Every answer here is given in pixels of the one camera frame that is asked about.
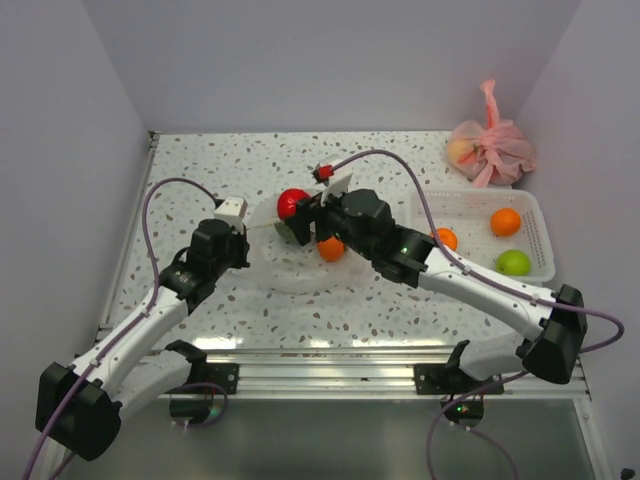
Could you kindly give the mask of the clear printed plastic bag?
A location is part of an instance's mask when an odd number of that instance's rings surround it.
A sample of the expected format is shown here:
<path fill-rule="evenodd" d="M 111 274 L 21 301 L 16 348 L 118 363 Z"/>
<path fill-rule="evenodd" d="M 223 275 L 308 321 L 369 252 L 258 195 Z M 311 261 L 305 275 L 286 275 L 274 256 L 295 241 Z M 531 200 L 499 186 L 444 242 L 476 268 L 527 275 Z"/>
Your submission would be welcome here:
<path fill-rule="evenodd" d="M 315 242 L 298 245 L 278 219 L 277 199 L 271 195 L 251 212 L 247 222 L 250 267 L 239 273 L 241 277 L 259 287 L 289 294 L 353 287 L 369 279 L 369 264 L 350 250 L 328 262 Z"/>

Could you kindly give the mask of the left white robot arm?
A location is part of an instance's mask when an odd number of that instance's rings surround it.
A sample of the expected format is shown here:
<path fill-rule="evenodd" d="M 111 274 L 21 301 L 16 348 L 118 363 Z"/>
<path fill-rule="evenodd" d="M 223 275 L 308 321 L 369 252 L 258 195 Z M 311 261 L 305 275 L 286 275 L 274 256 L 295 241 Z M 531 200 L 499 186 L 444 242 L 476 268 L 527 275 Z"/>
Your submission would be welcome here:
<path fill-rule="evenodd" d="M 111 446 L 128 414 L 169 390 L 207 387 L 205 355 L 188 342 L 170 343 L 149 365 L 141 360 L 212 295 L 227 270 L 248 267 L 248 252 L 242 215 L 201 221 L 130 316 L 70 365 L 52 363 L 41 374 L 35 416 L 41 435 L 92 461 Z"/>

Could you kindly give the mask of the red fruit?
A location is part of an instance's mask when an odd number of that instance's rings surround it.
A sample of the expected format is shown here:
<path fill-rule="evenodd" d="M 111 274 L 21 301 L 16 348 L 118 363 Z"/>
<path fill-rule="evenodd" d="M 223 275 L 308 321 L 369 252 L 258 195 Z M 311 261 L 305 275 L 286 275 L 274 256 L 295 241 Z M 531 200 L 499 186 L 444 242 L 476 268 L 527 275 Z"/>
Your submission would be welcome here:
<path fill-rule="evenodd" d="M 278 197 L 276 203 L 276 211 L 281 221 L 288 219 L 296 214 L 299 201 L 306 200 L 310 195 L 298 188 L 289 188 L 284 190 Z"/>

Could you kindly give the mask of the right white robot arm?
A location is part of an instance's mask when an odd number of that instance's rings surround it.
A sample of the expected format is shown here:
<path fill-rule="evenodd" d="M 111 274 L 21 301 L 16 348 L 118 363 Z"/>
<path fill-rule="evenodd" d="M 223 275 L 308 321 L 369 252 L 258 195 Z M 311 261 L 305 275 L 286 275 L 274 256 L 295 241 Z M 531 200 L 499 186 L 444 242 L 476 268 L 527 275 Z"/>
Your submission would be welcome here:
<path fill-rule="evenodd" d="M 285 219 L 297 242 L 334 237 L 383 278 L 449 296 L 511 328 L 487 341 L 462 341 L 445 364 L 447 384 L 468 392 L 496 375 L 525 371 L 554 384 L 571 379 L 587 331 L 580 291 L 519 283 L 455 255 L 434 237 L 398 224 L 389 205 L 361 189 L 302 199 Z"/>

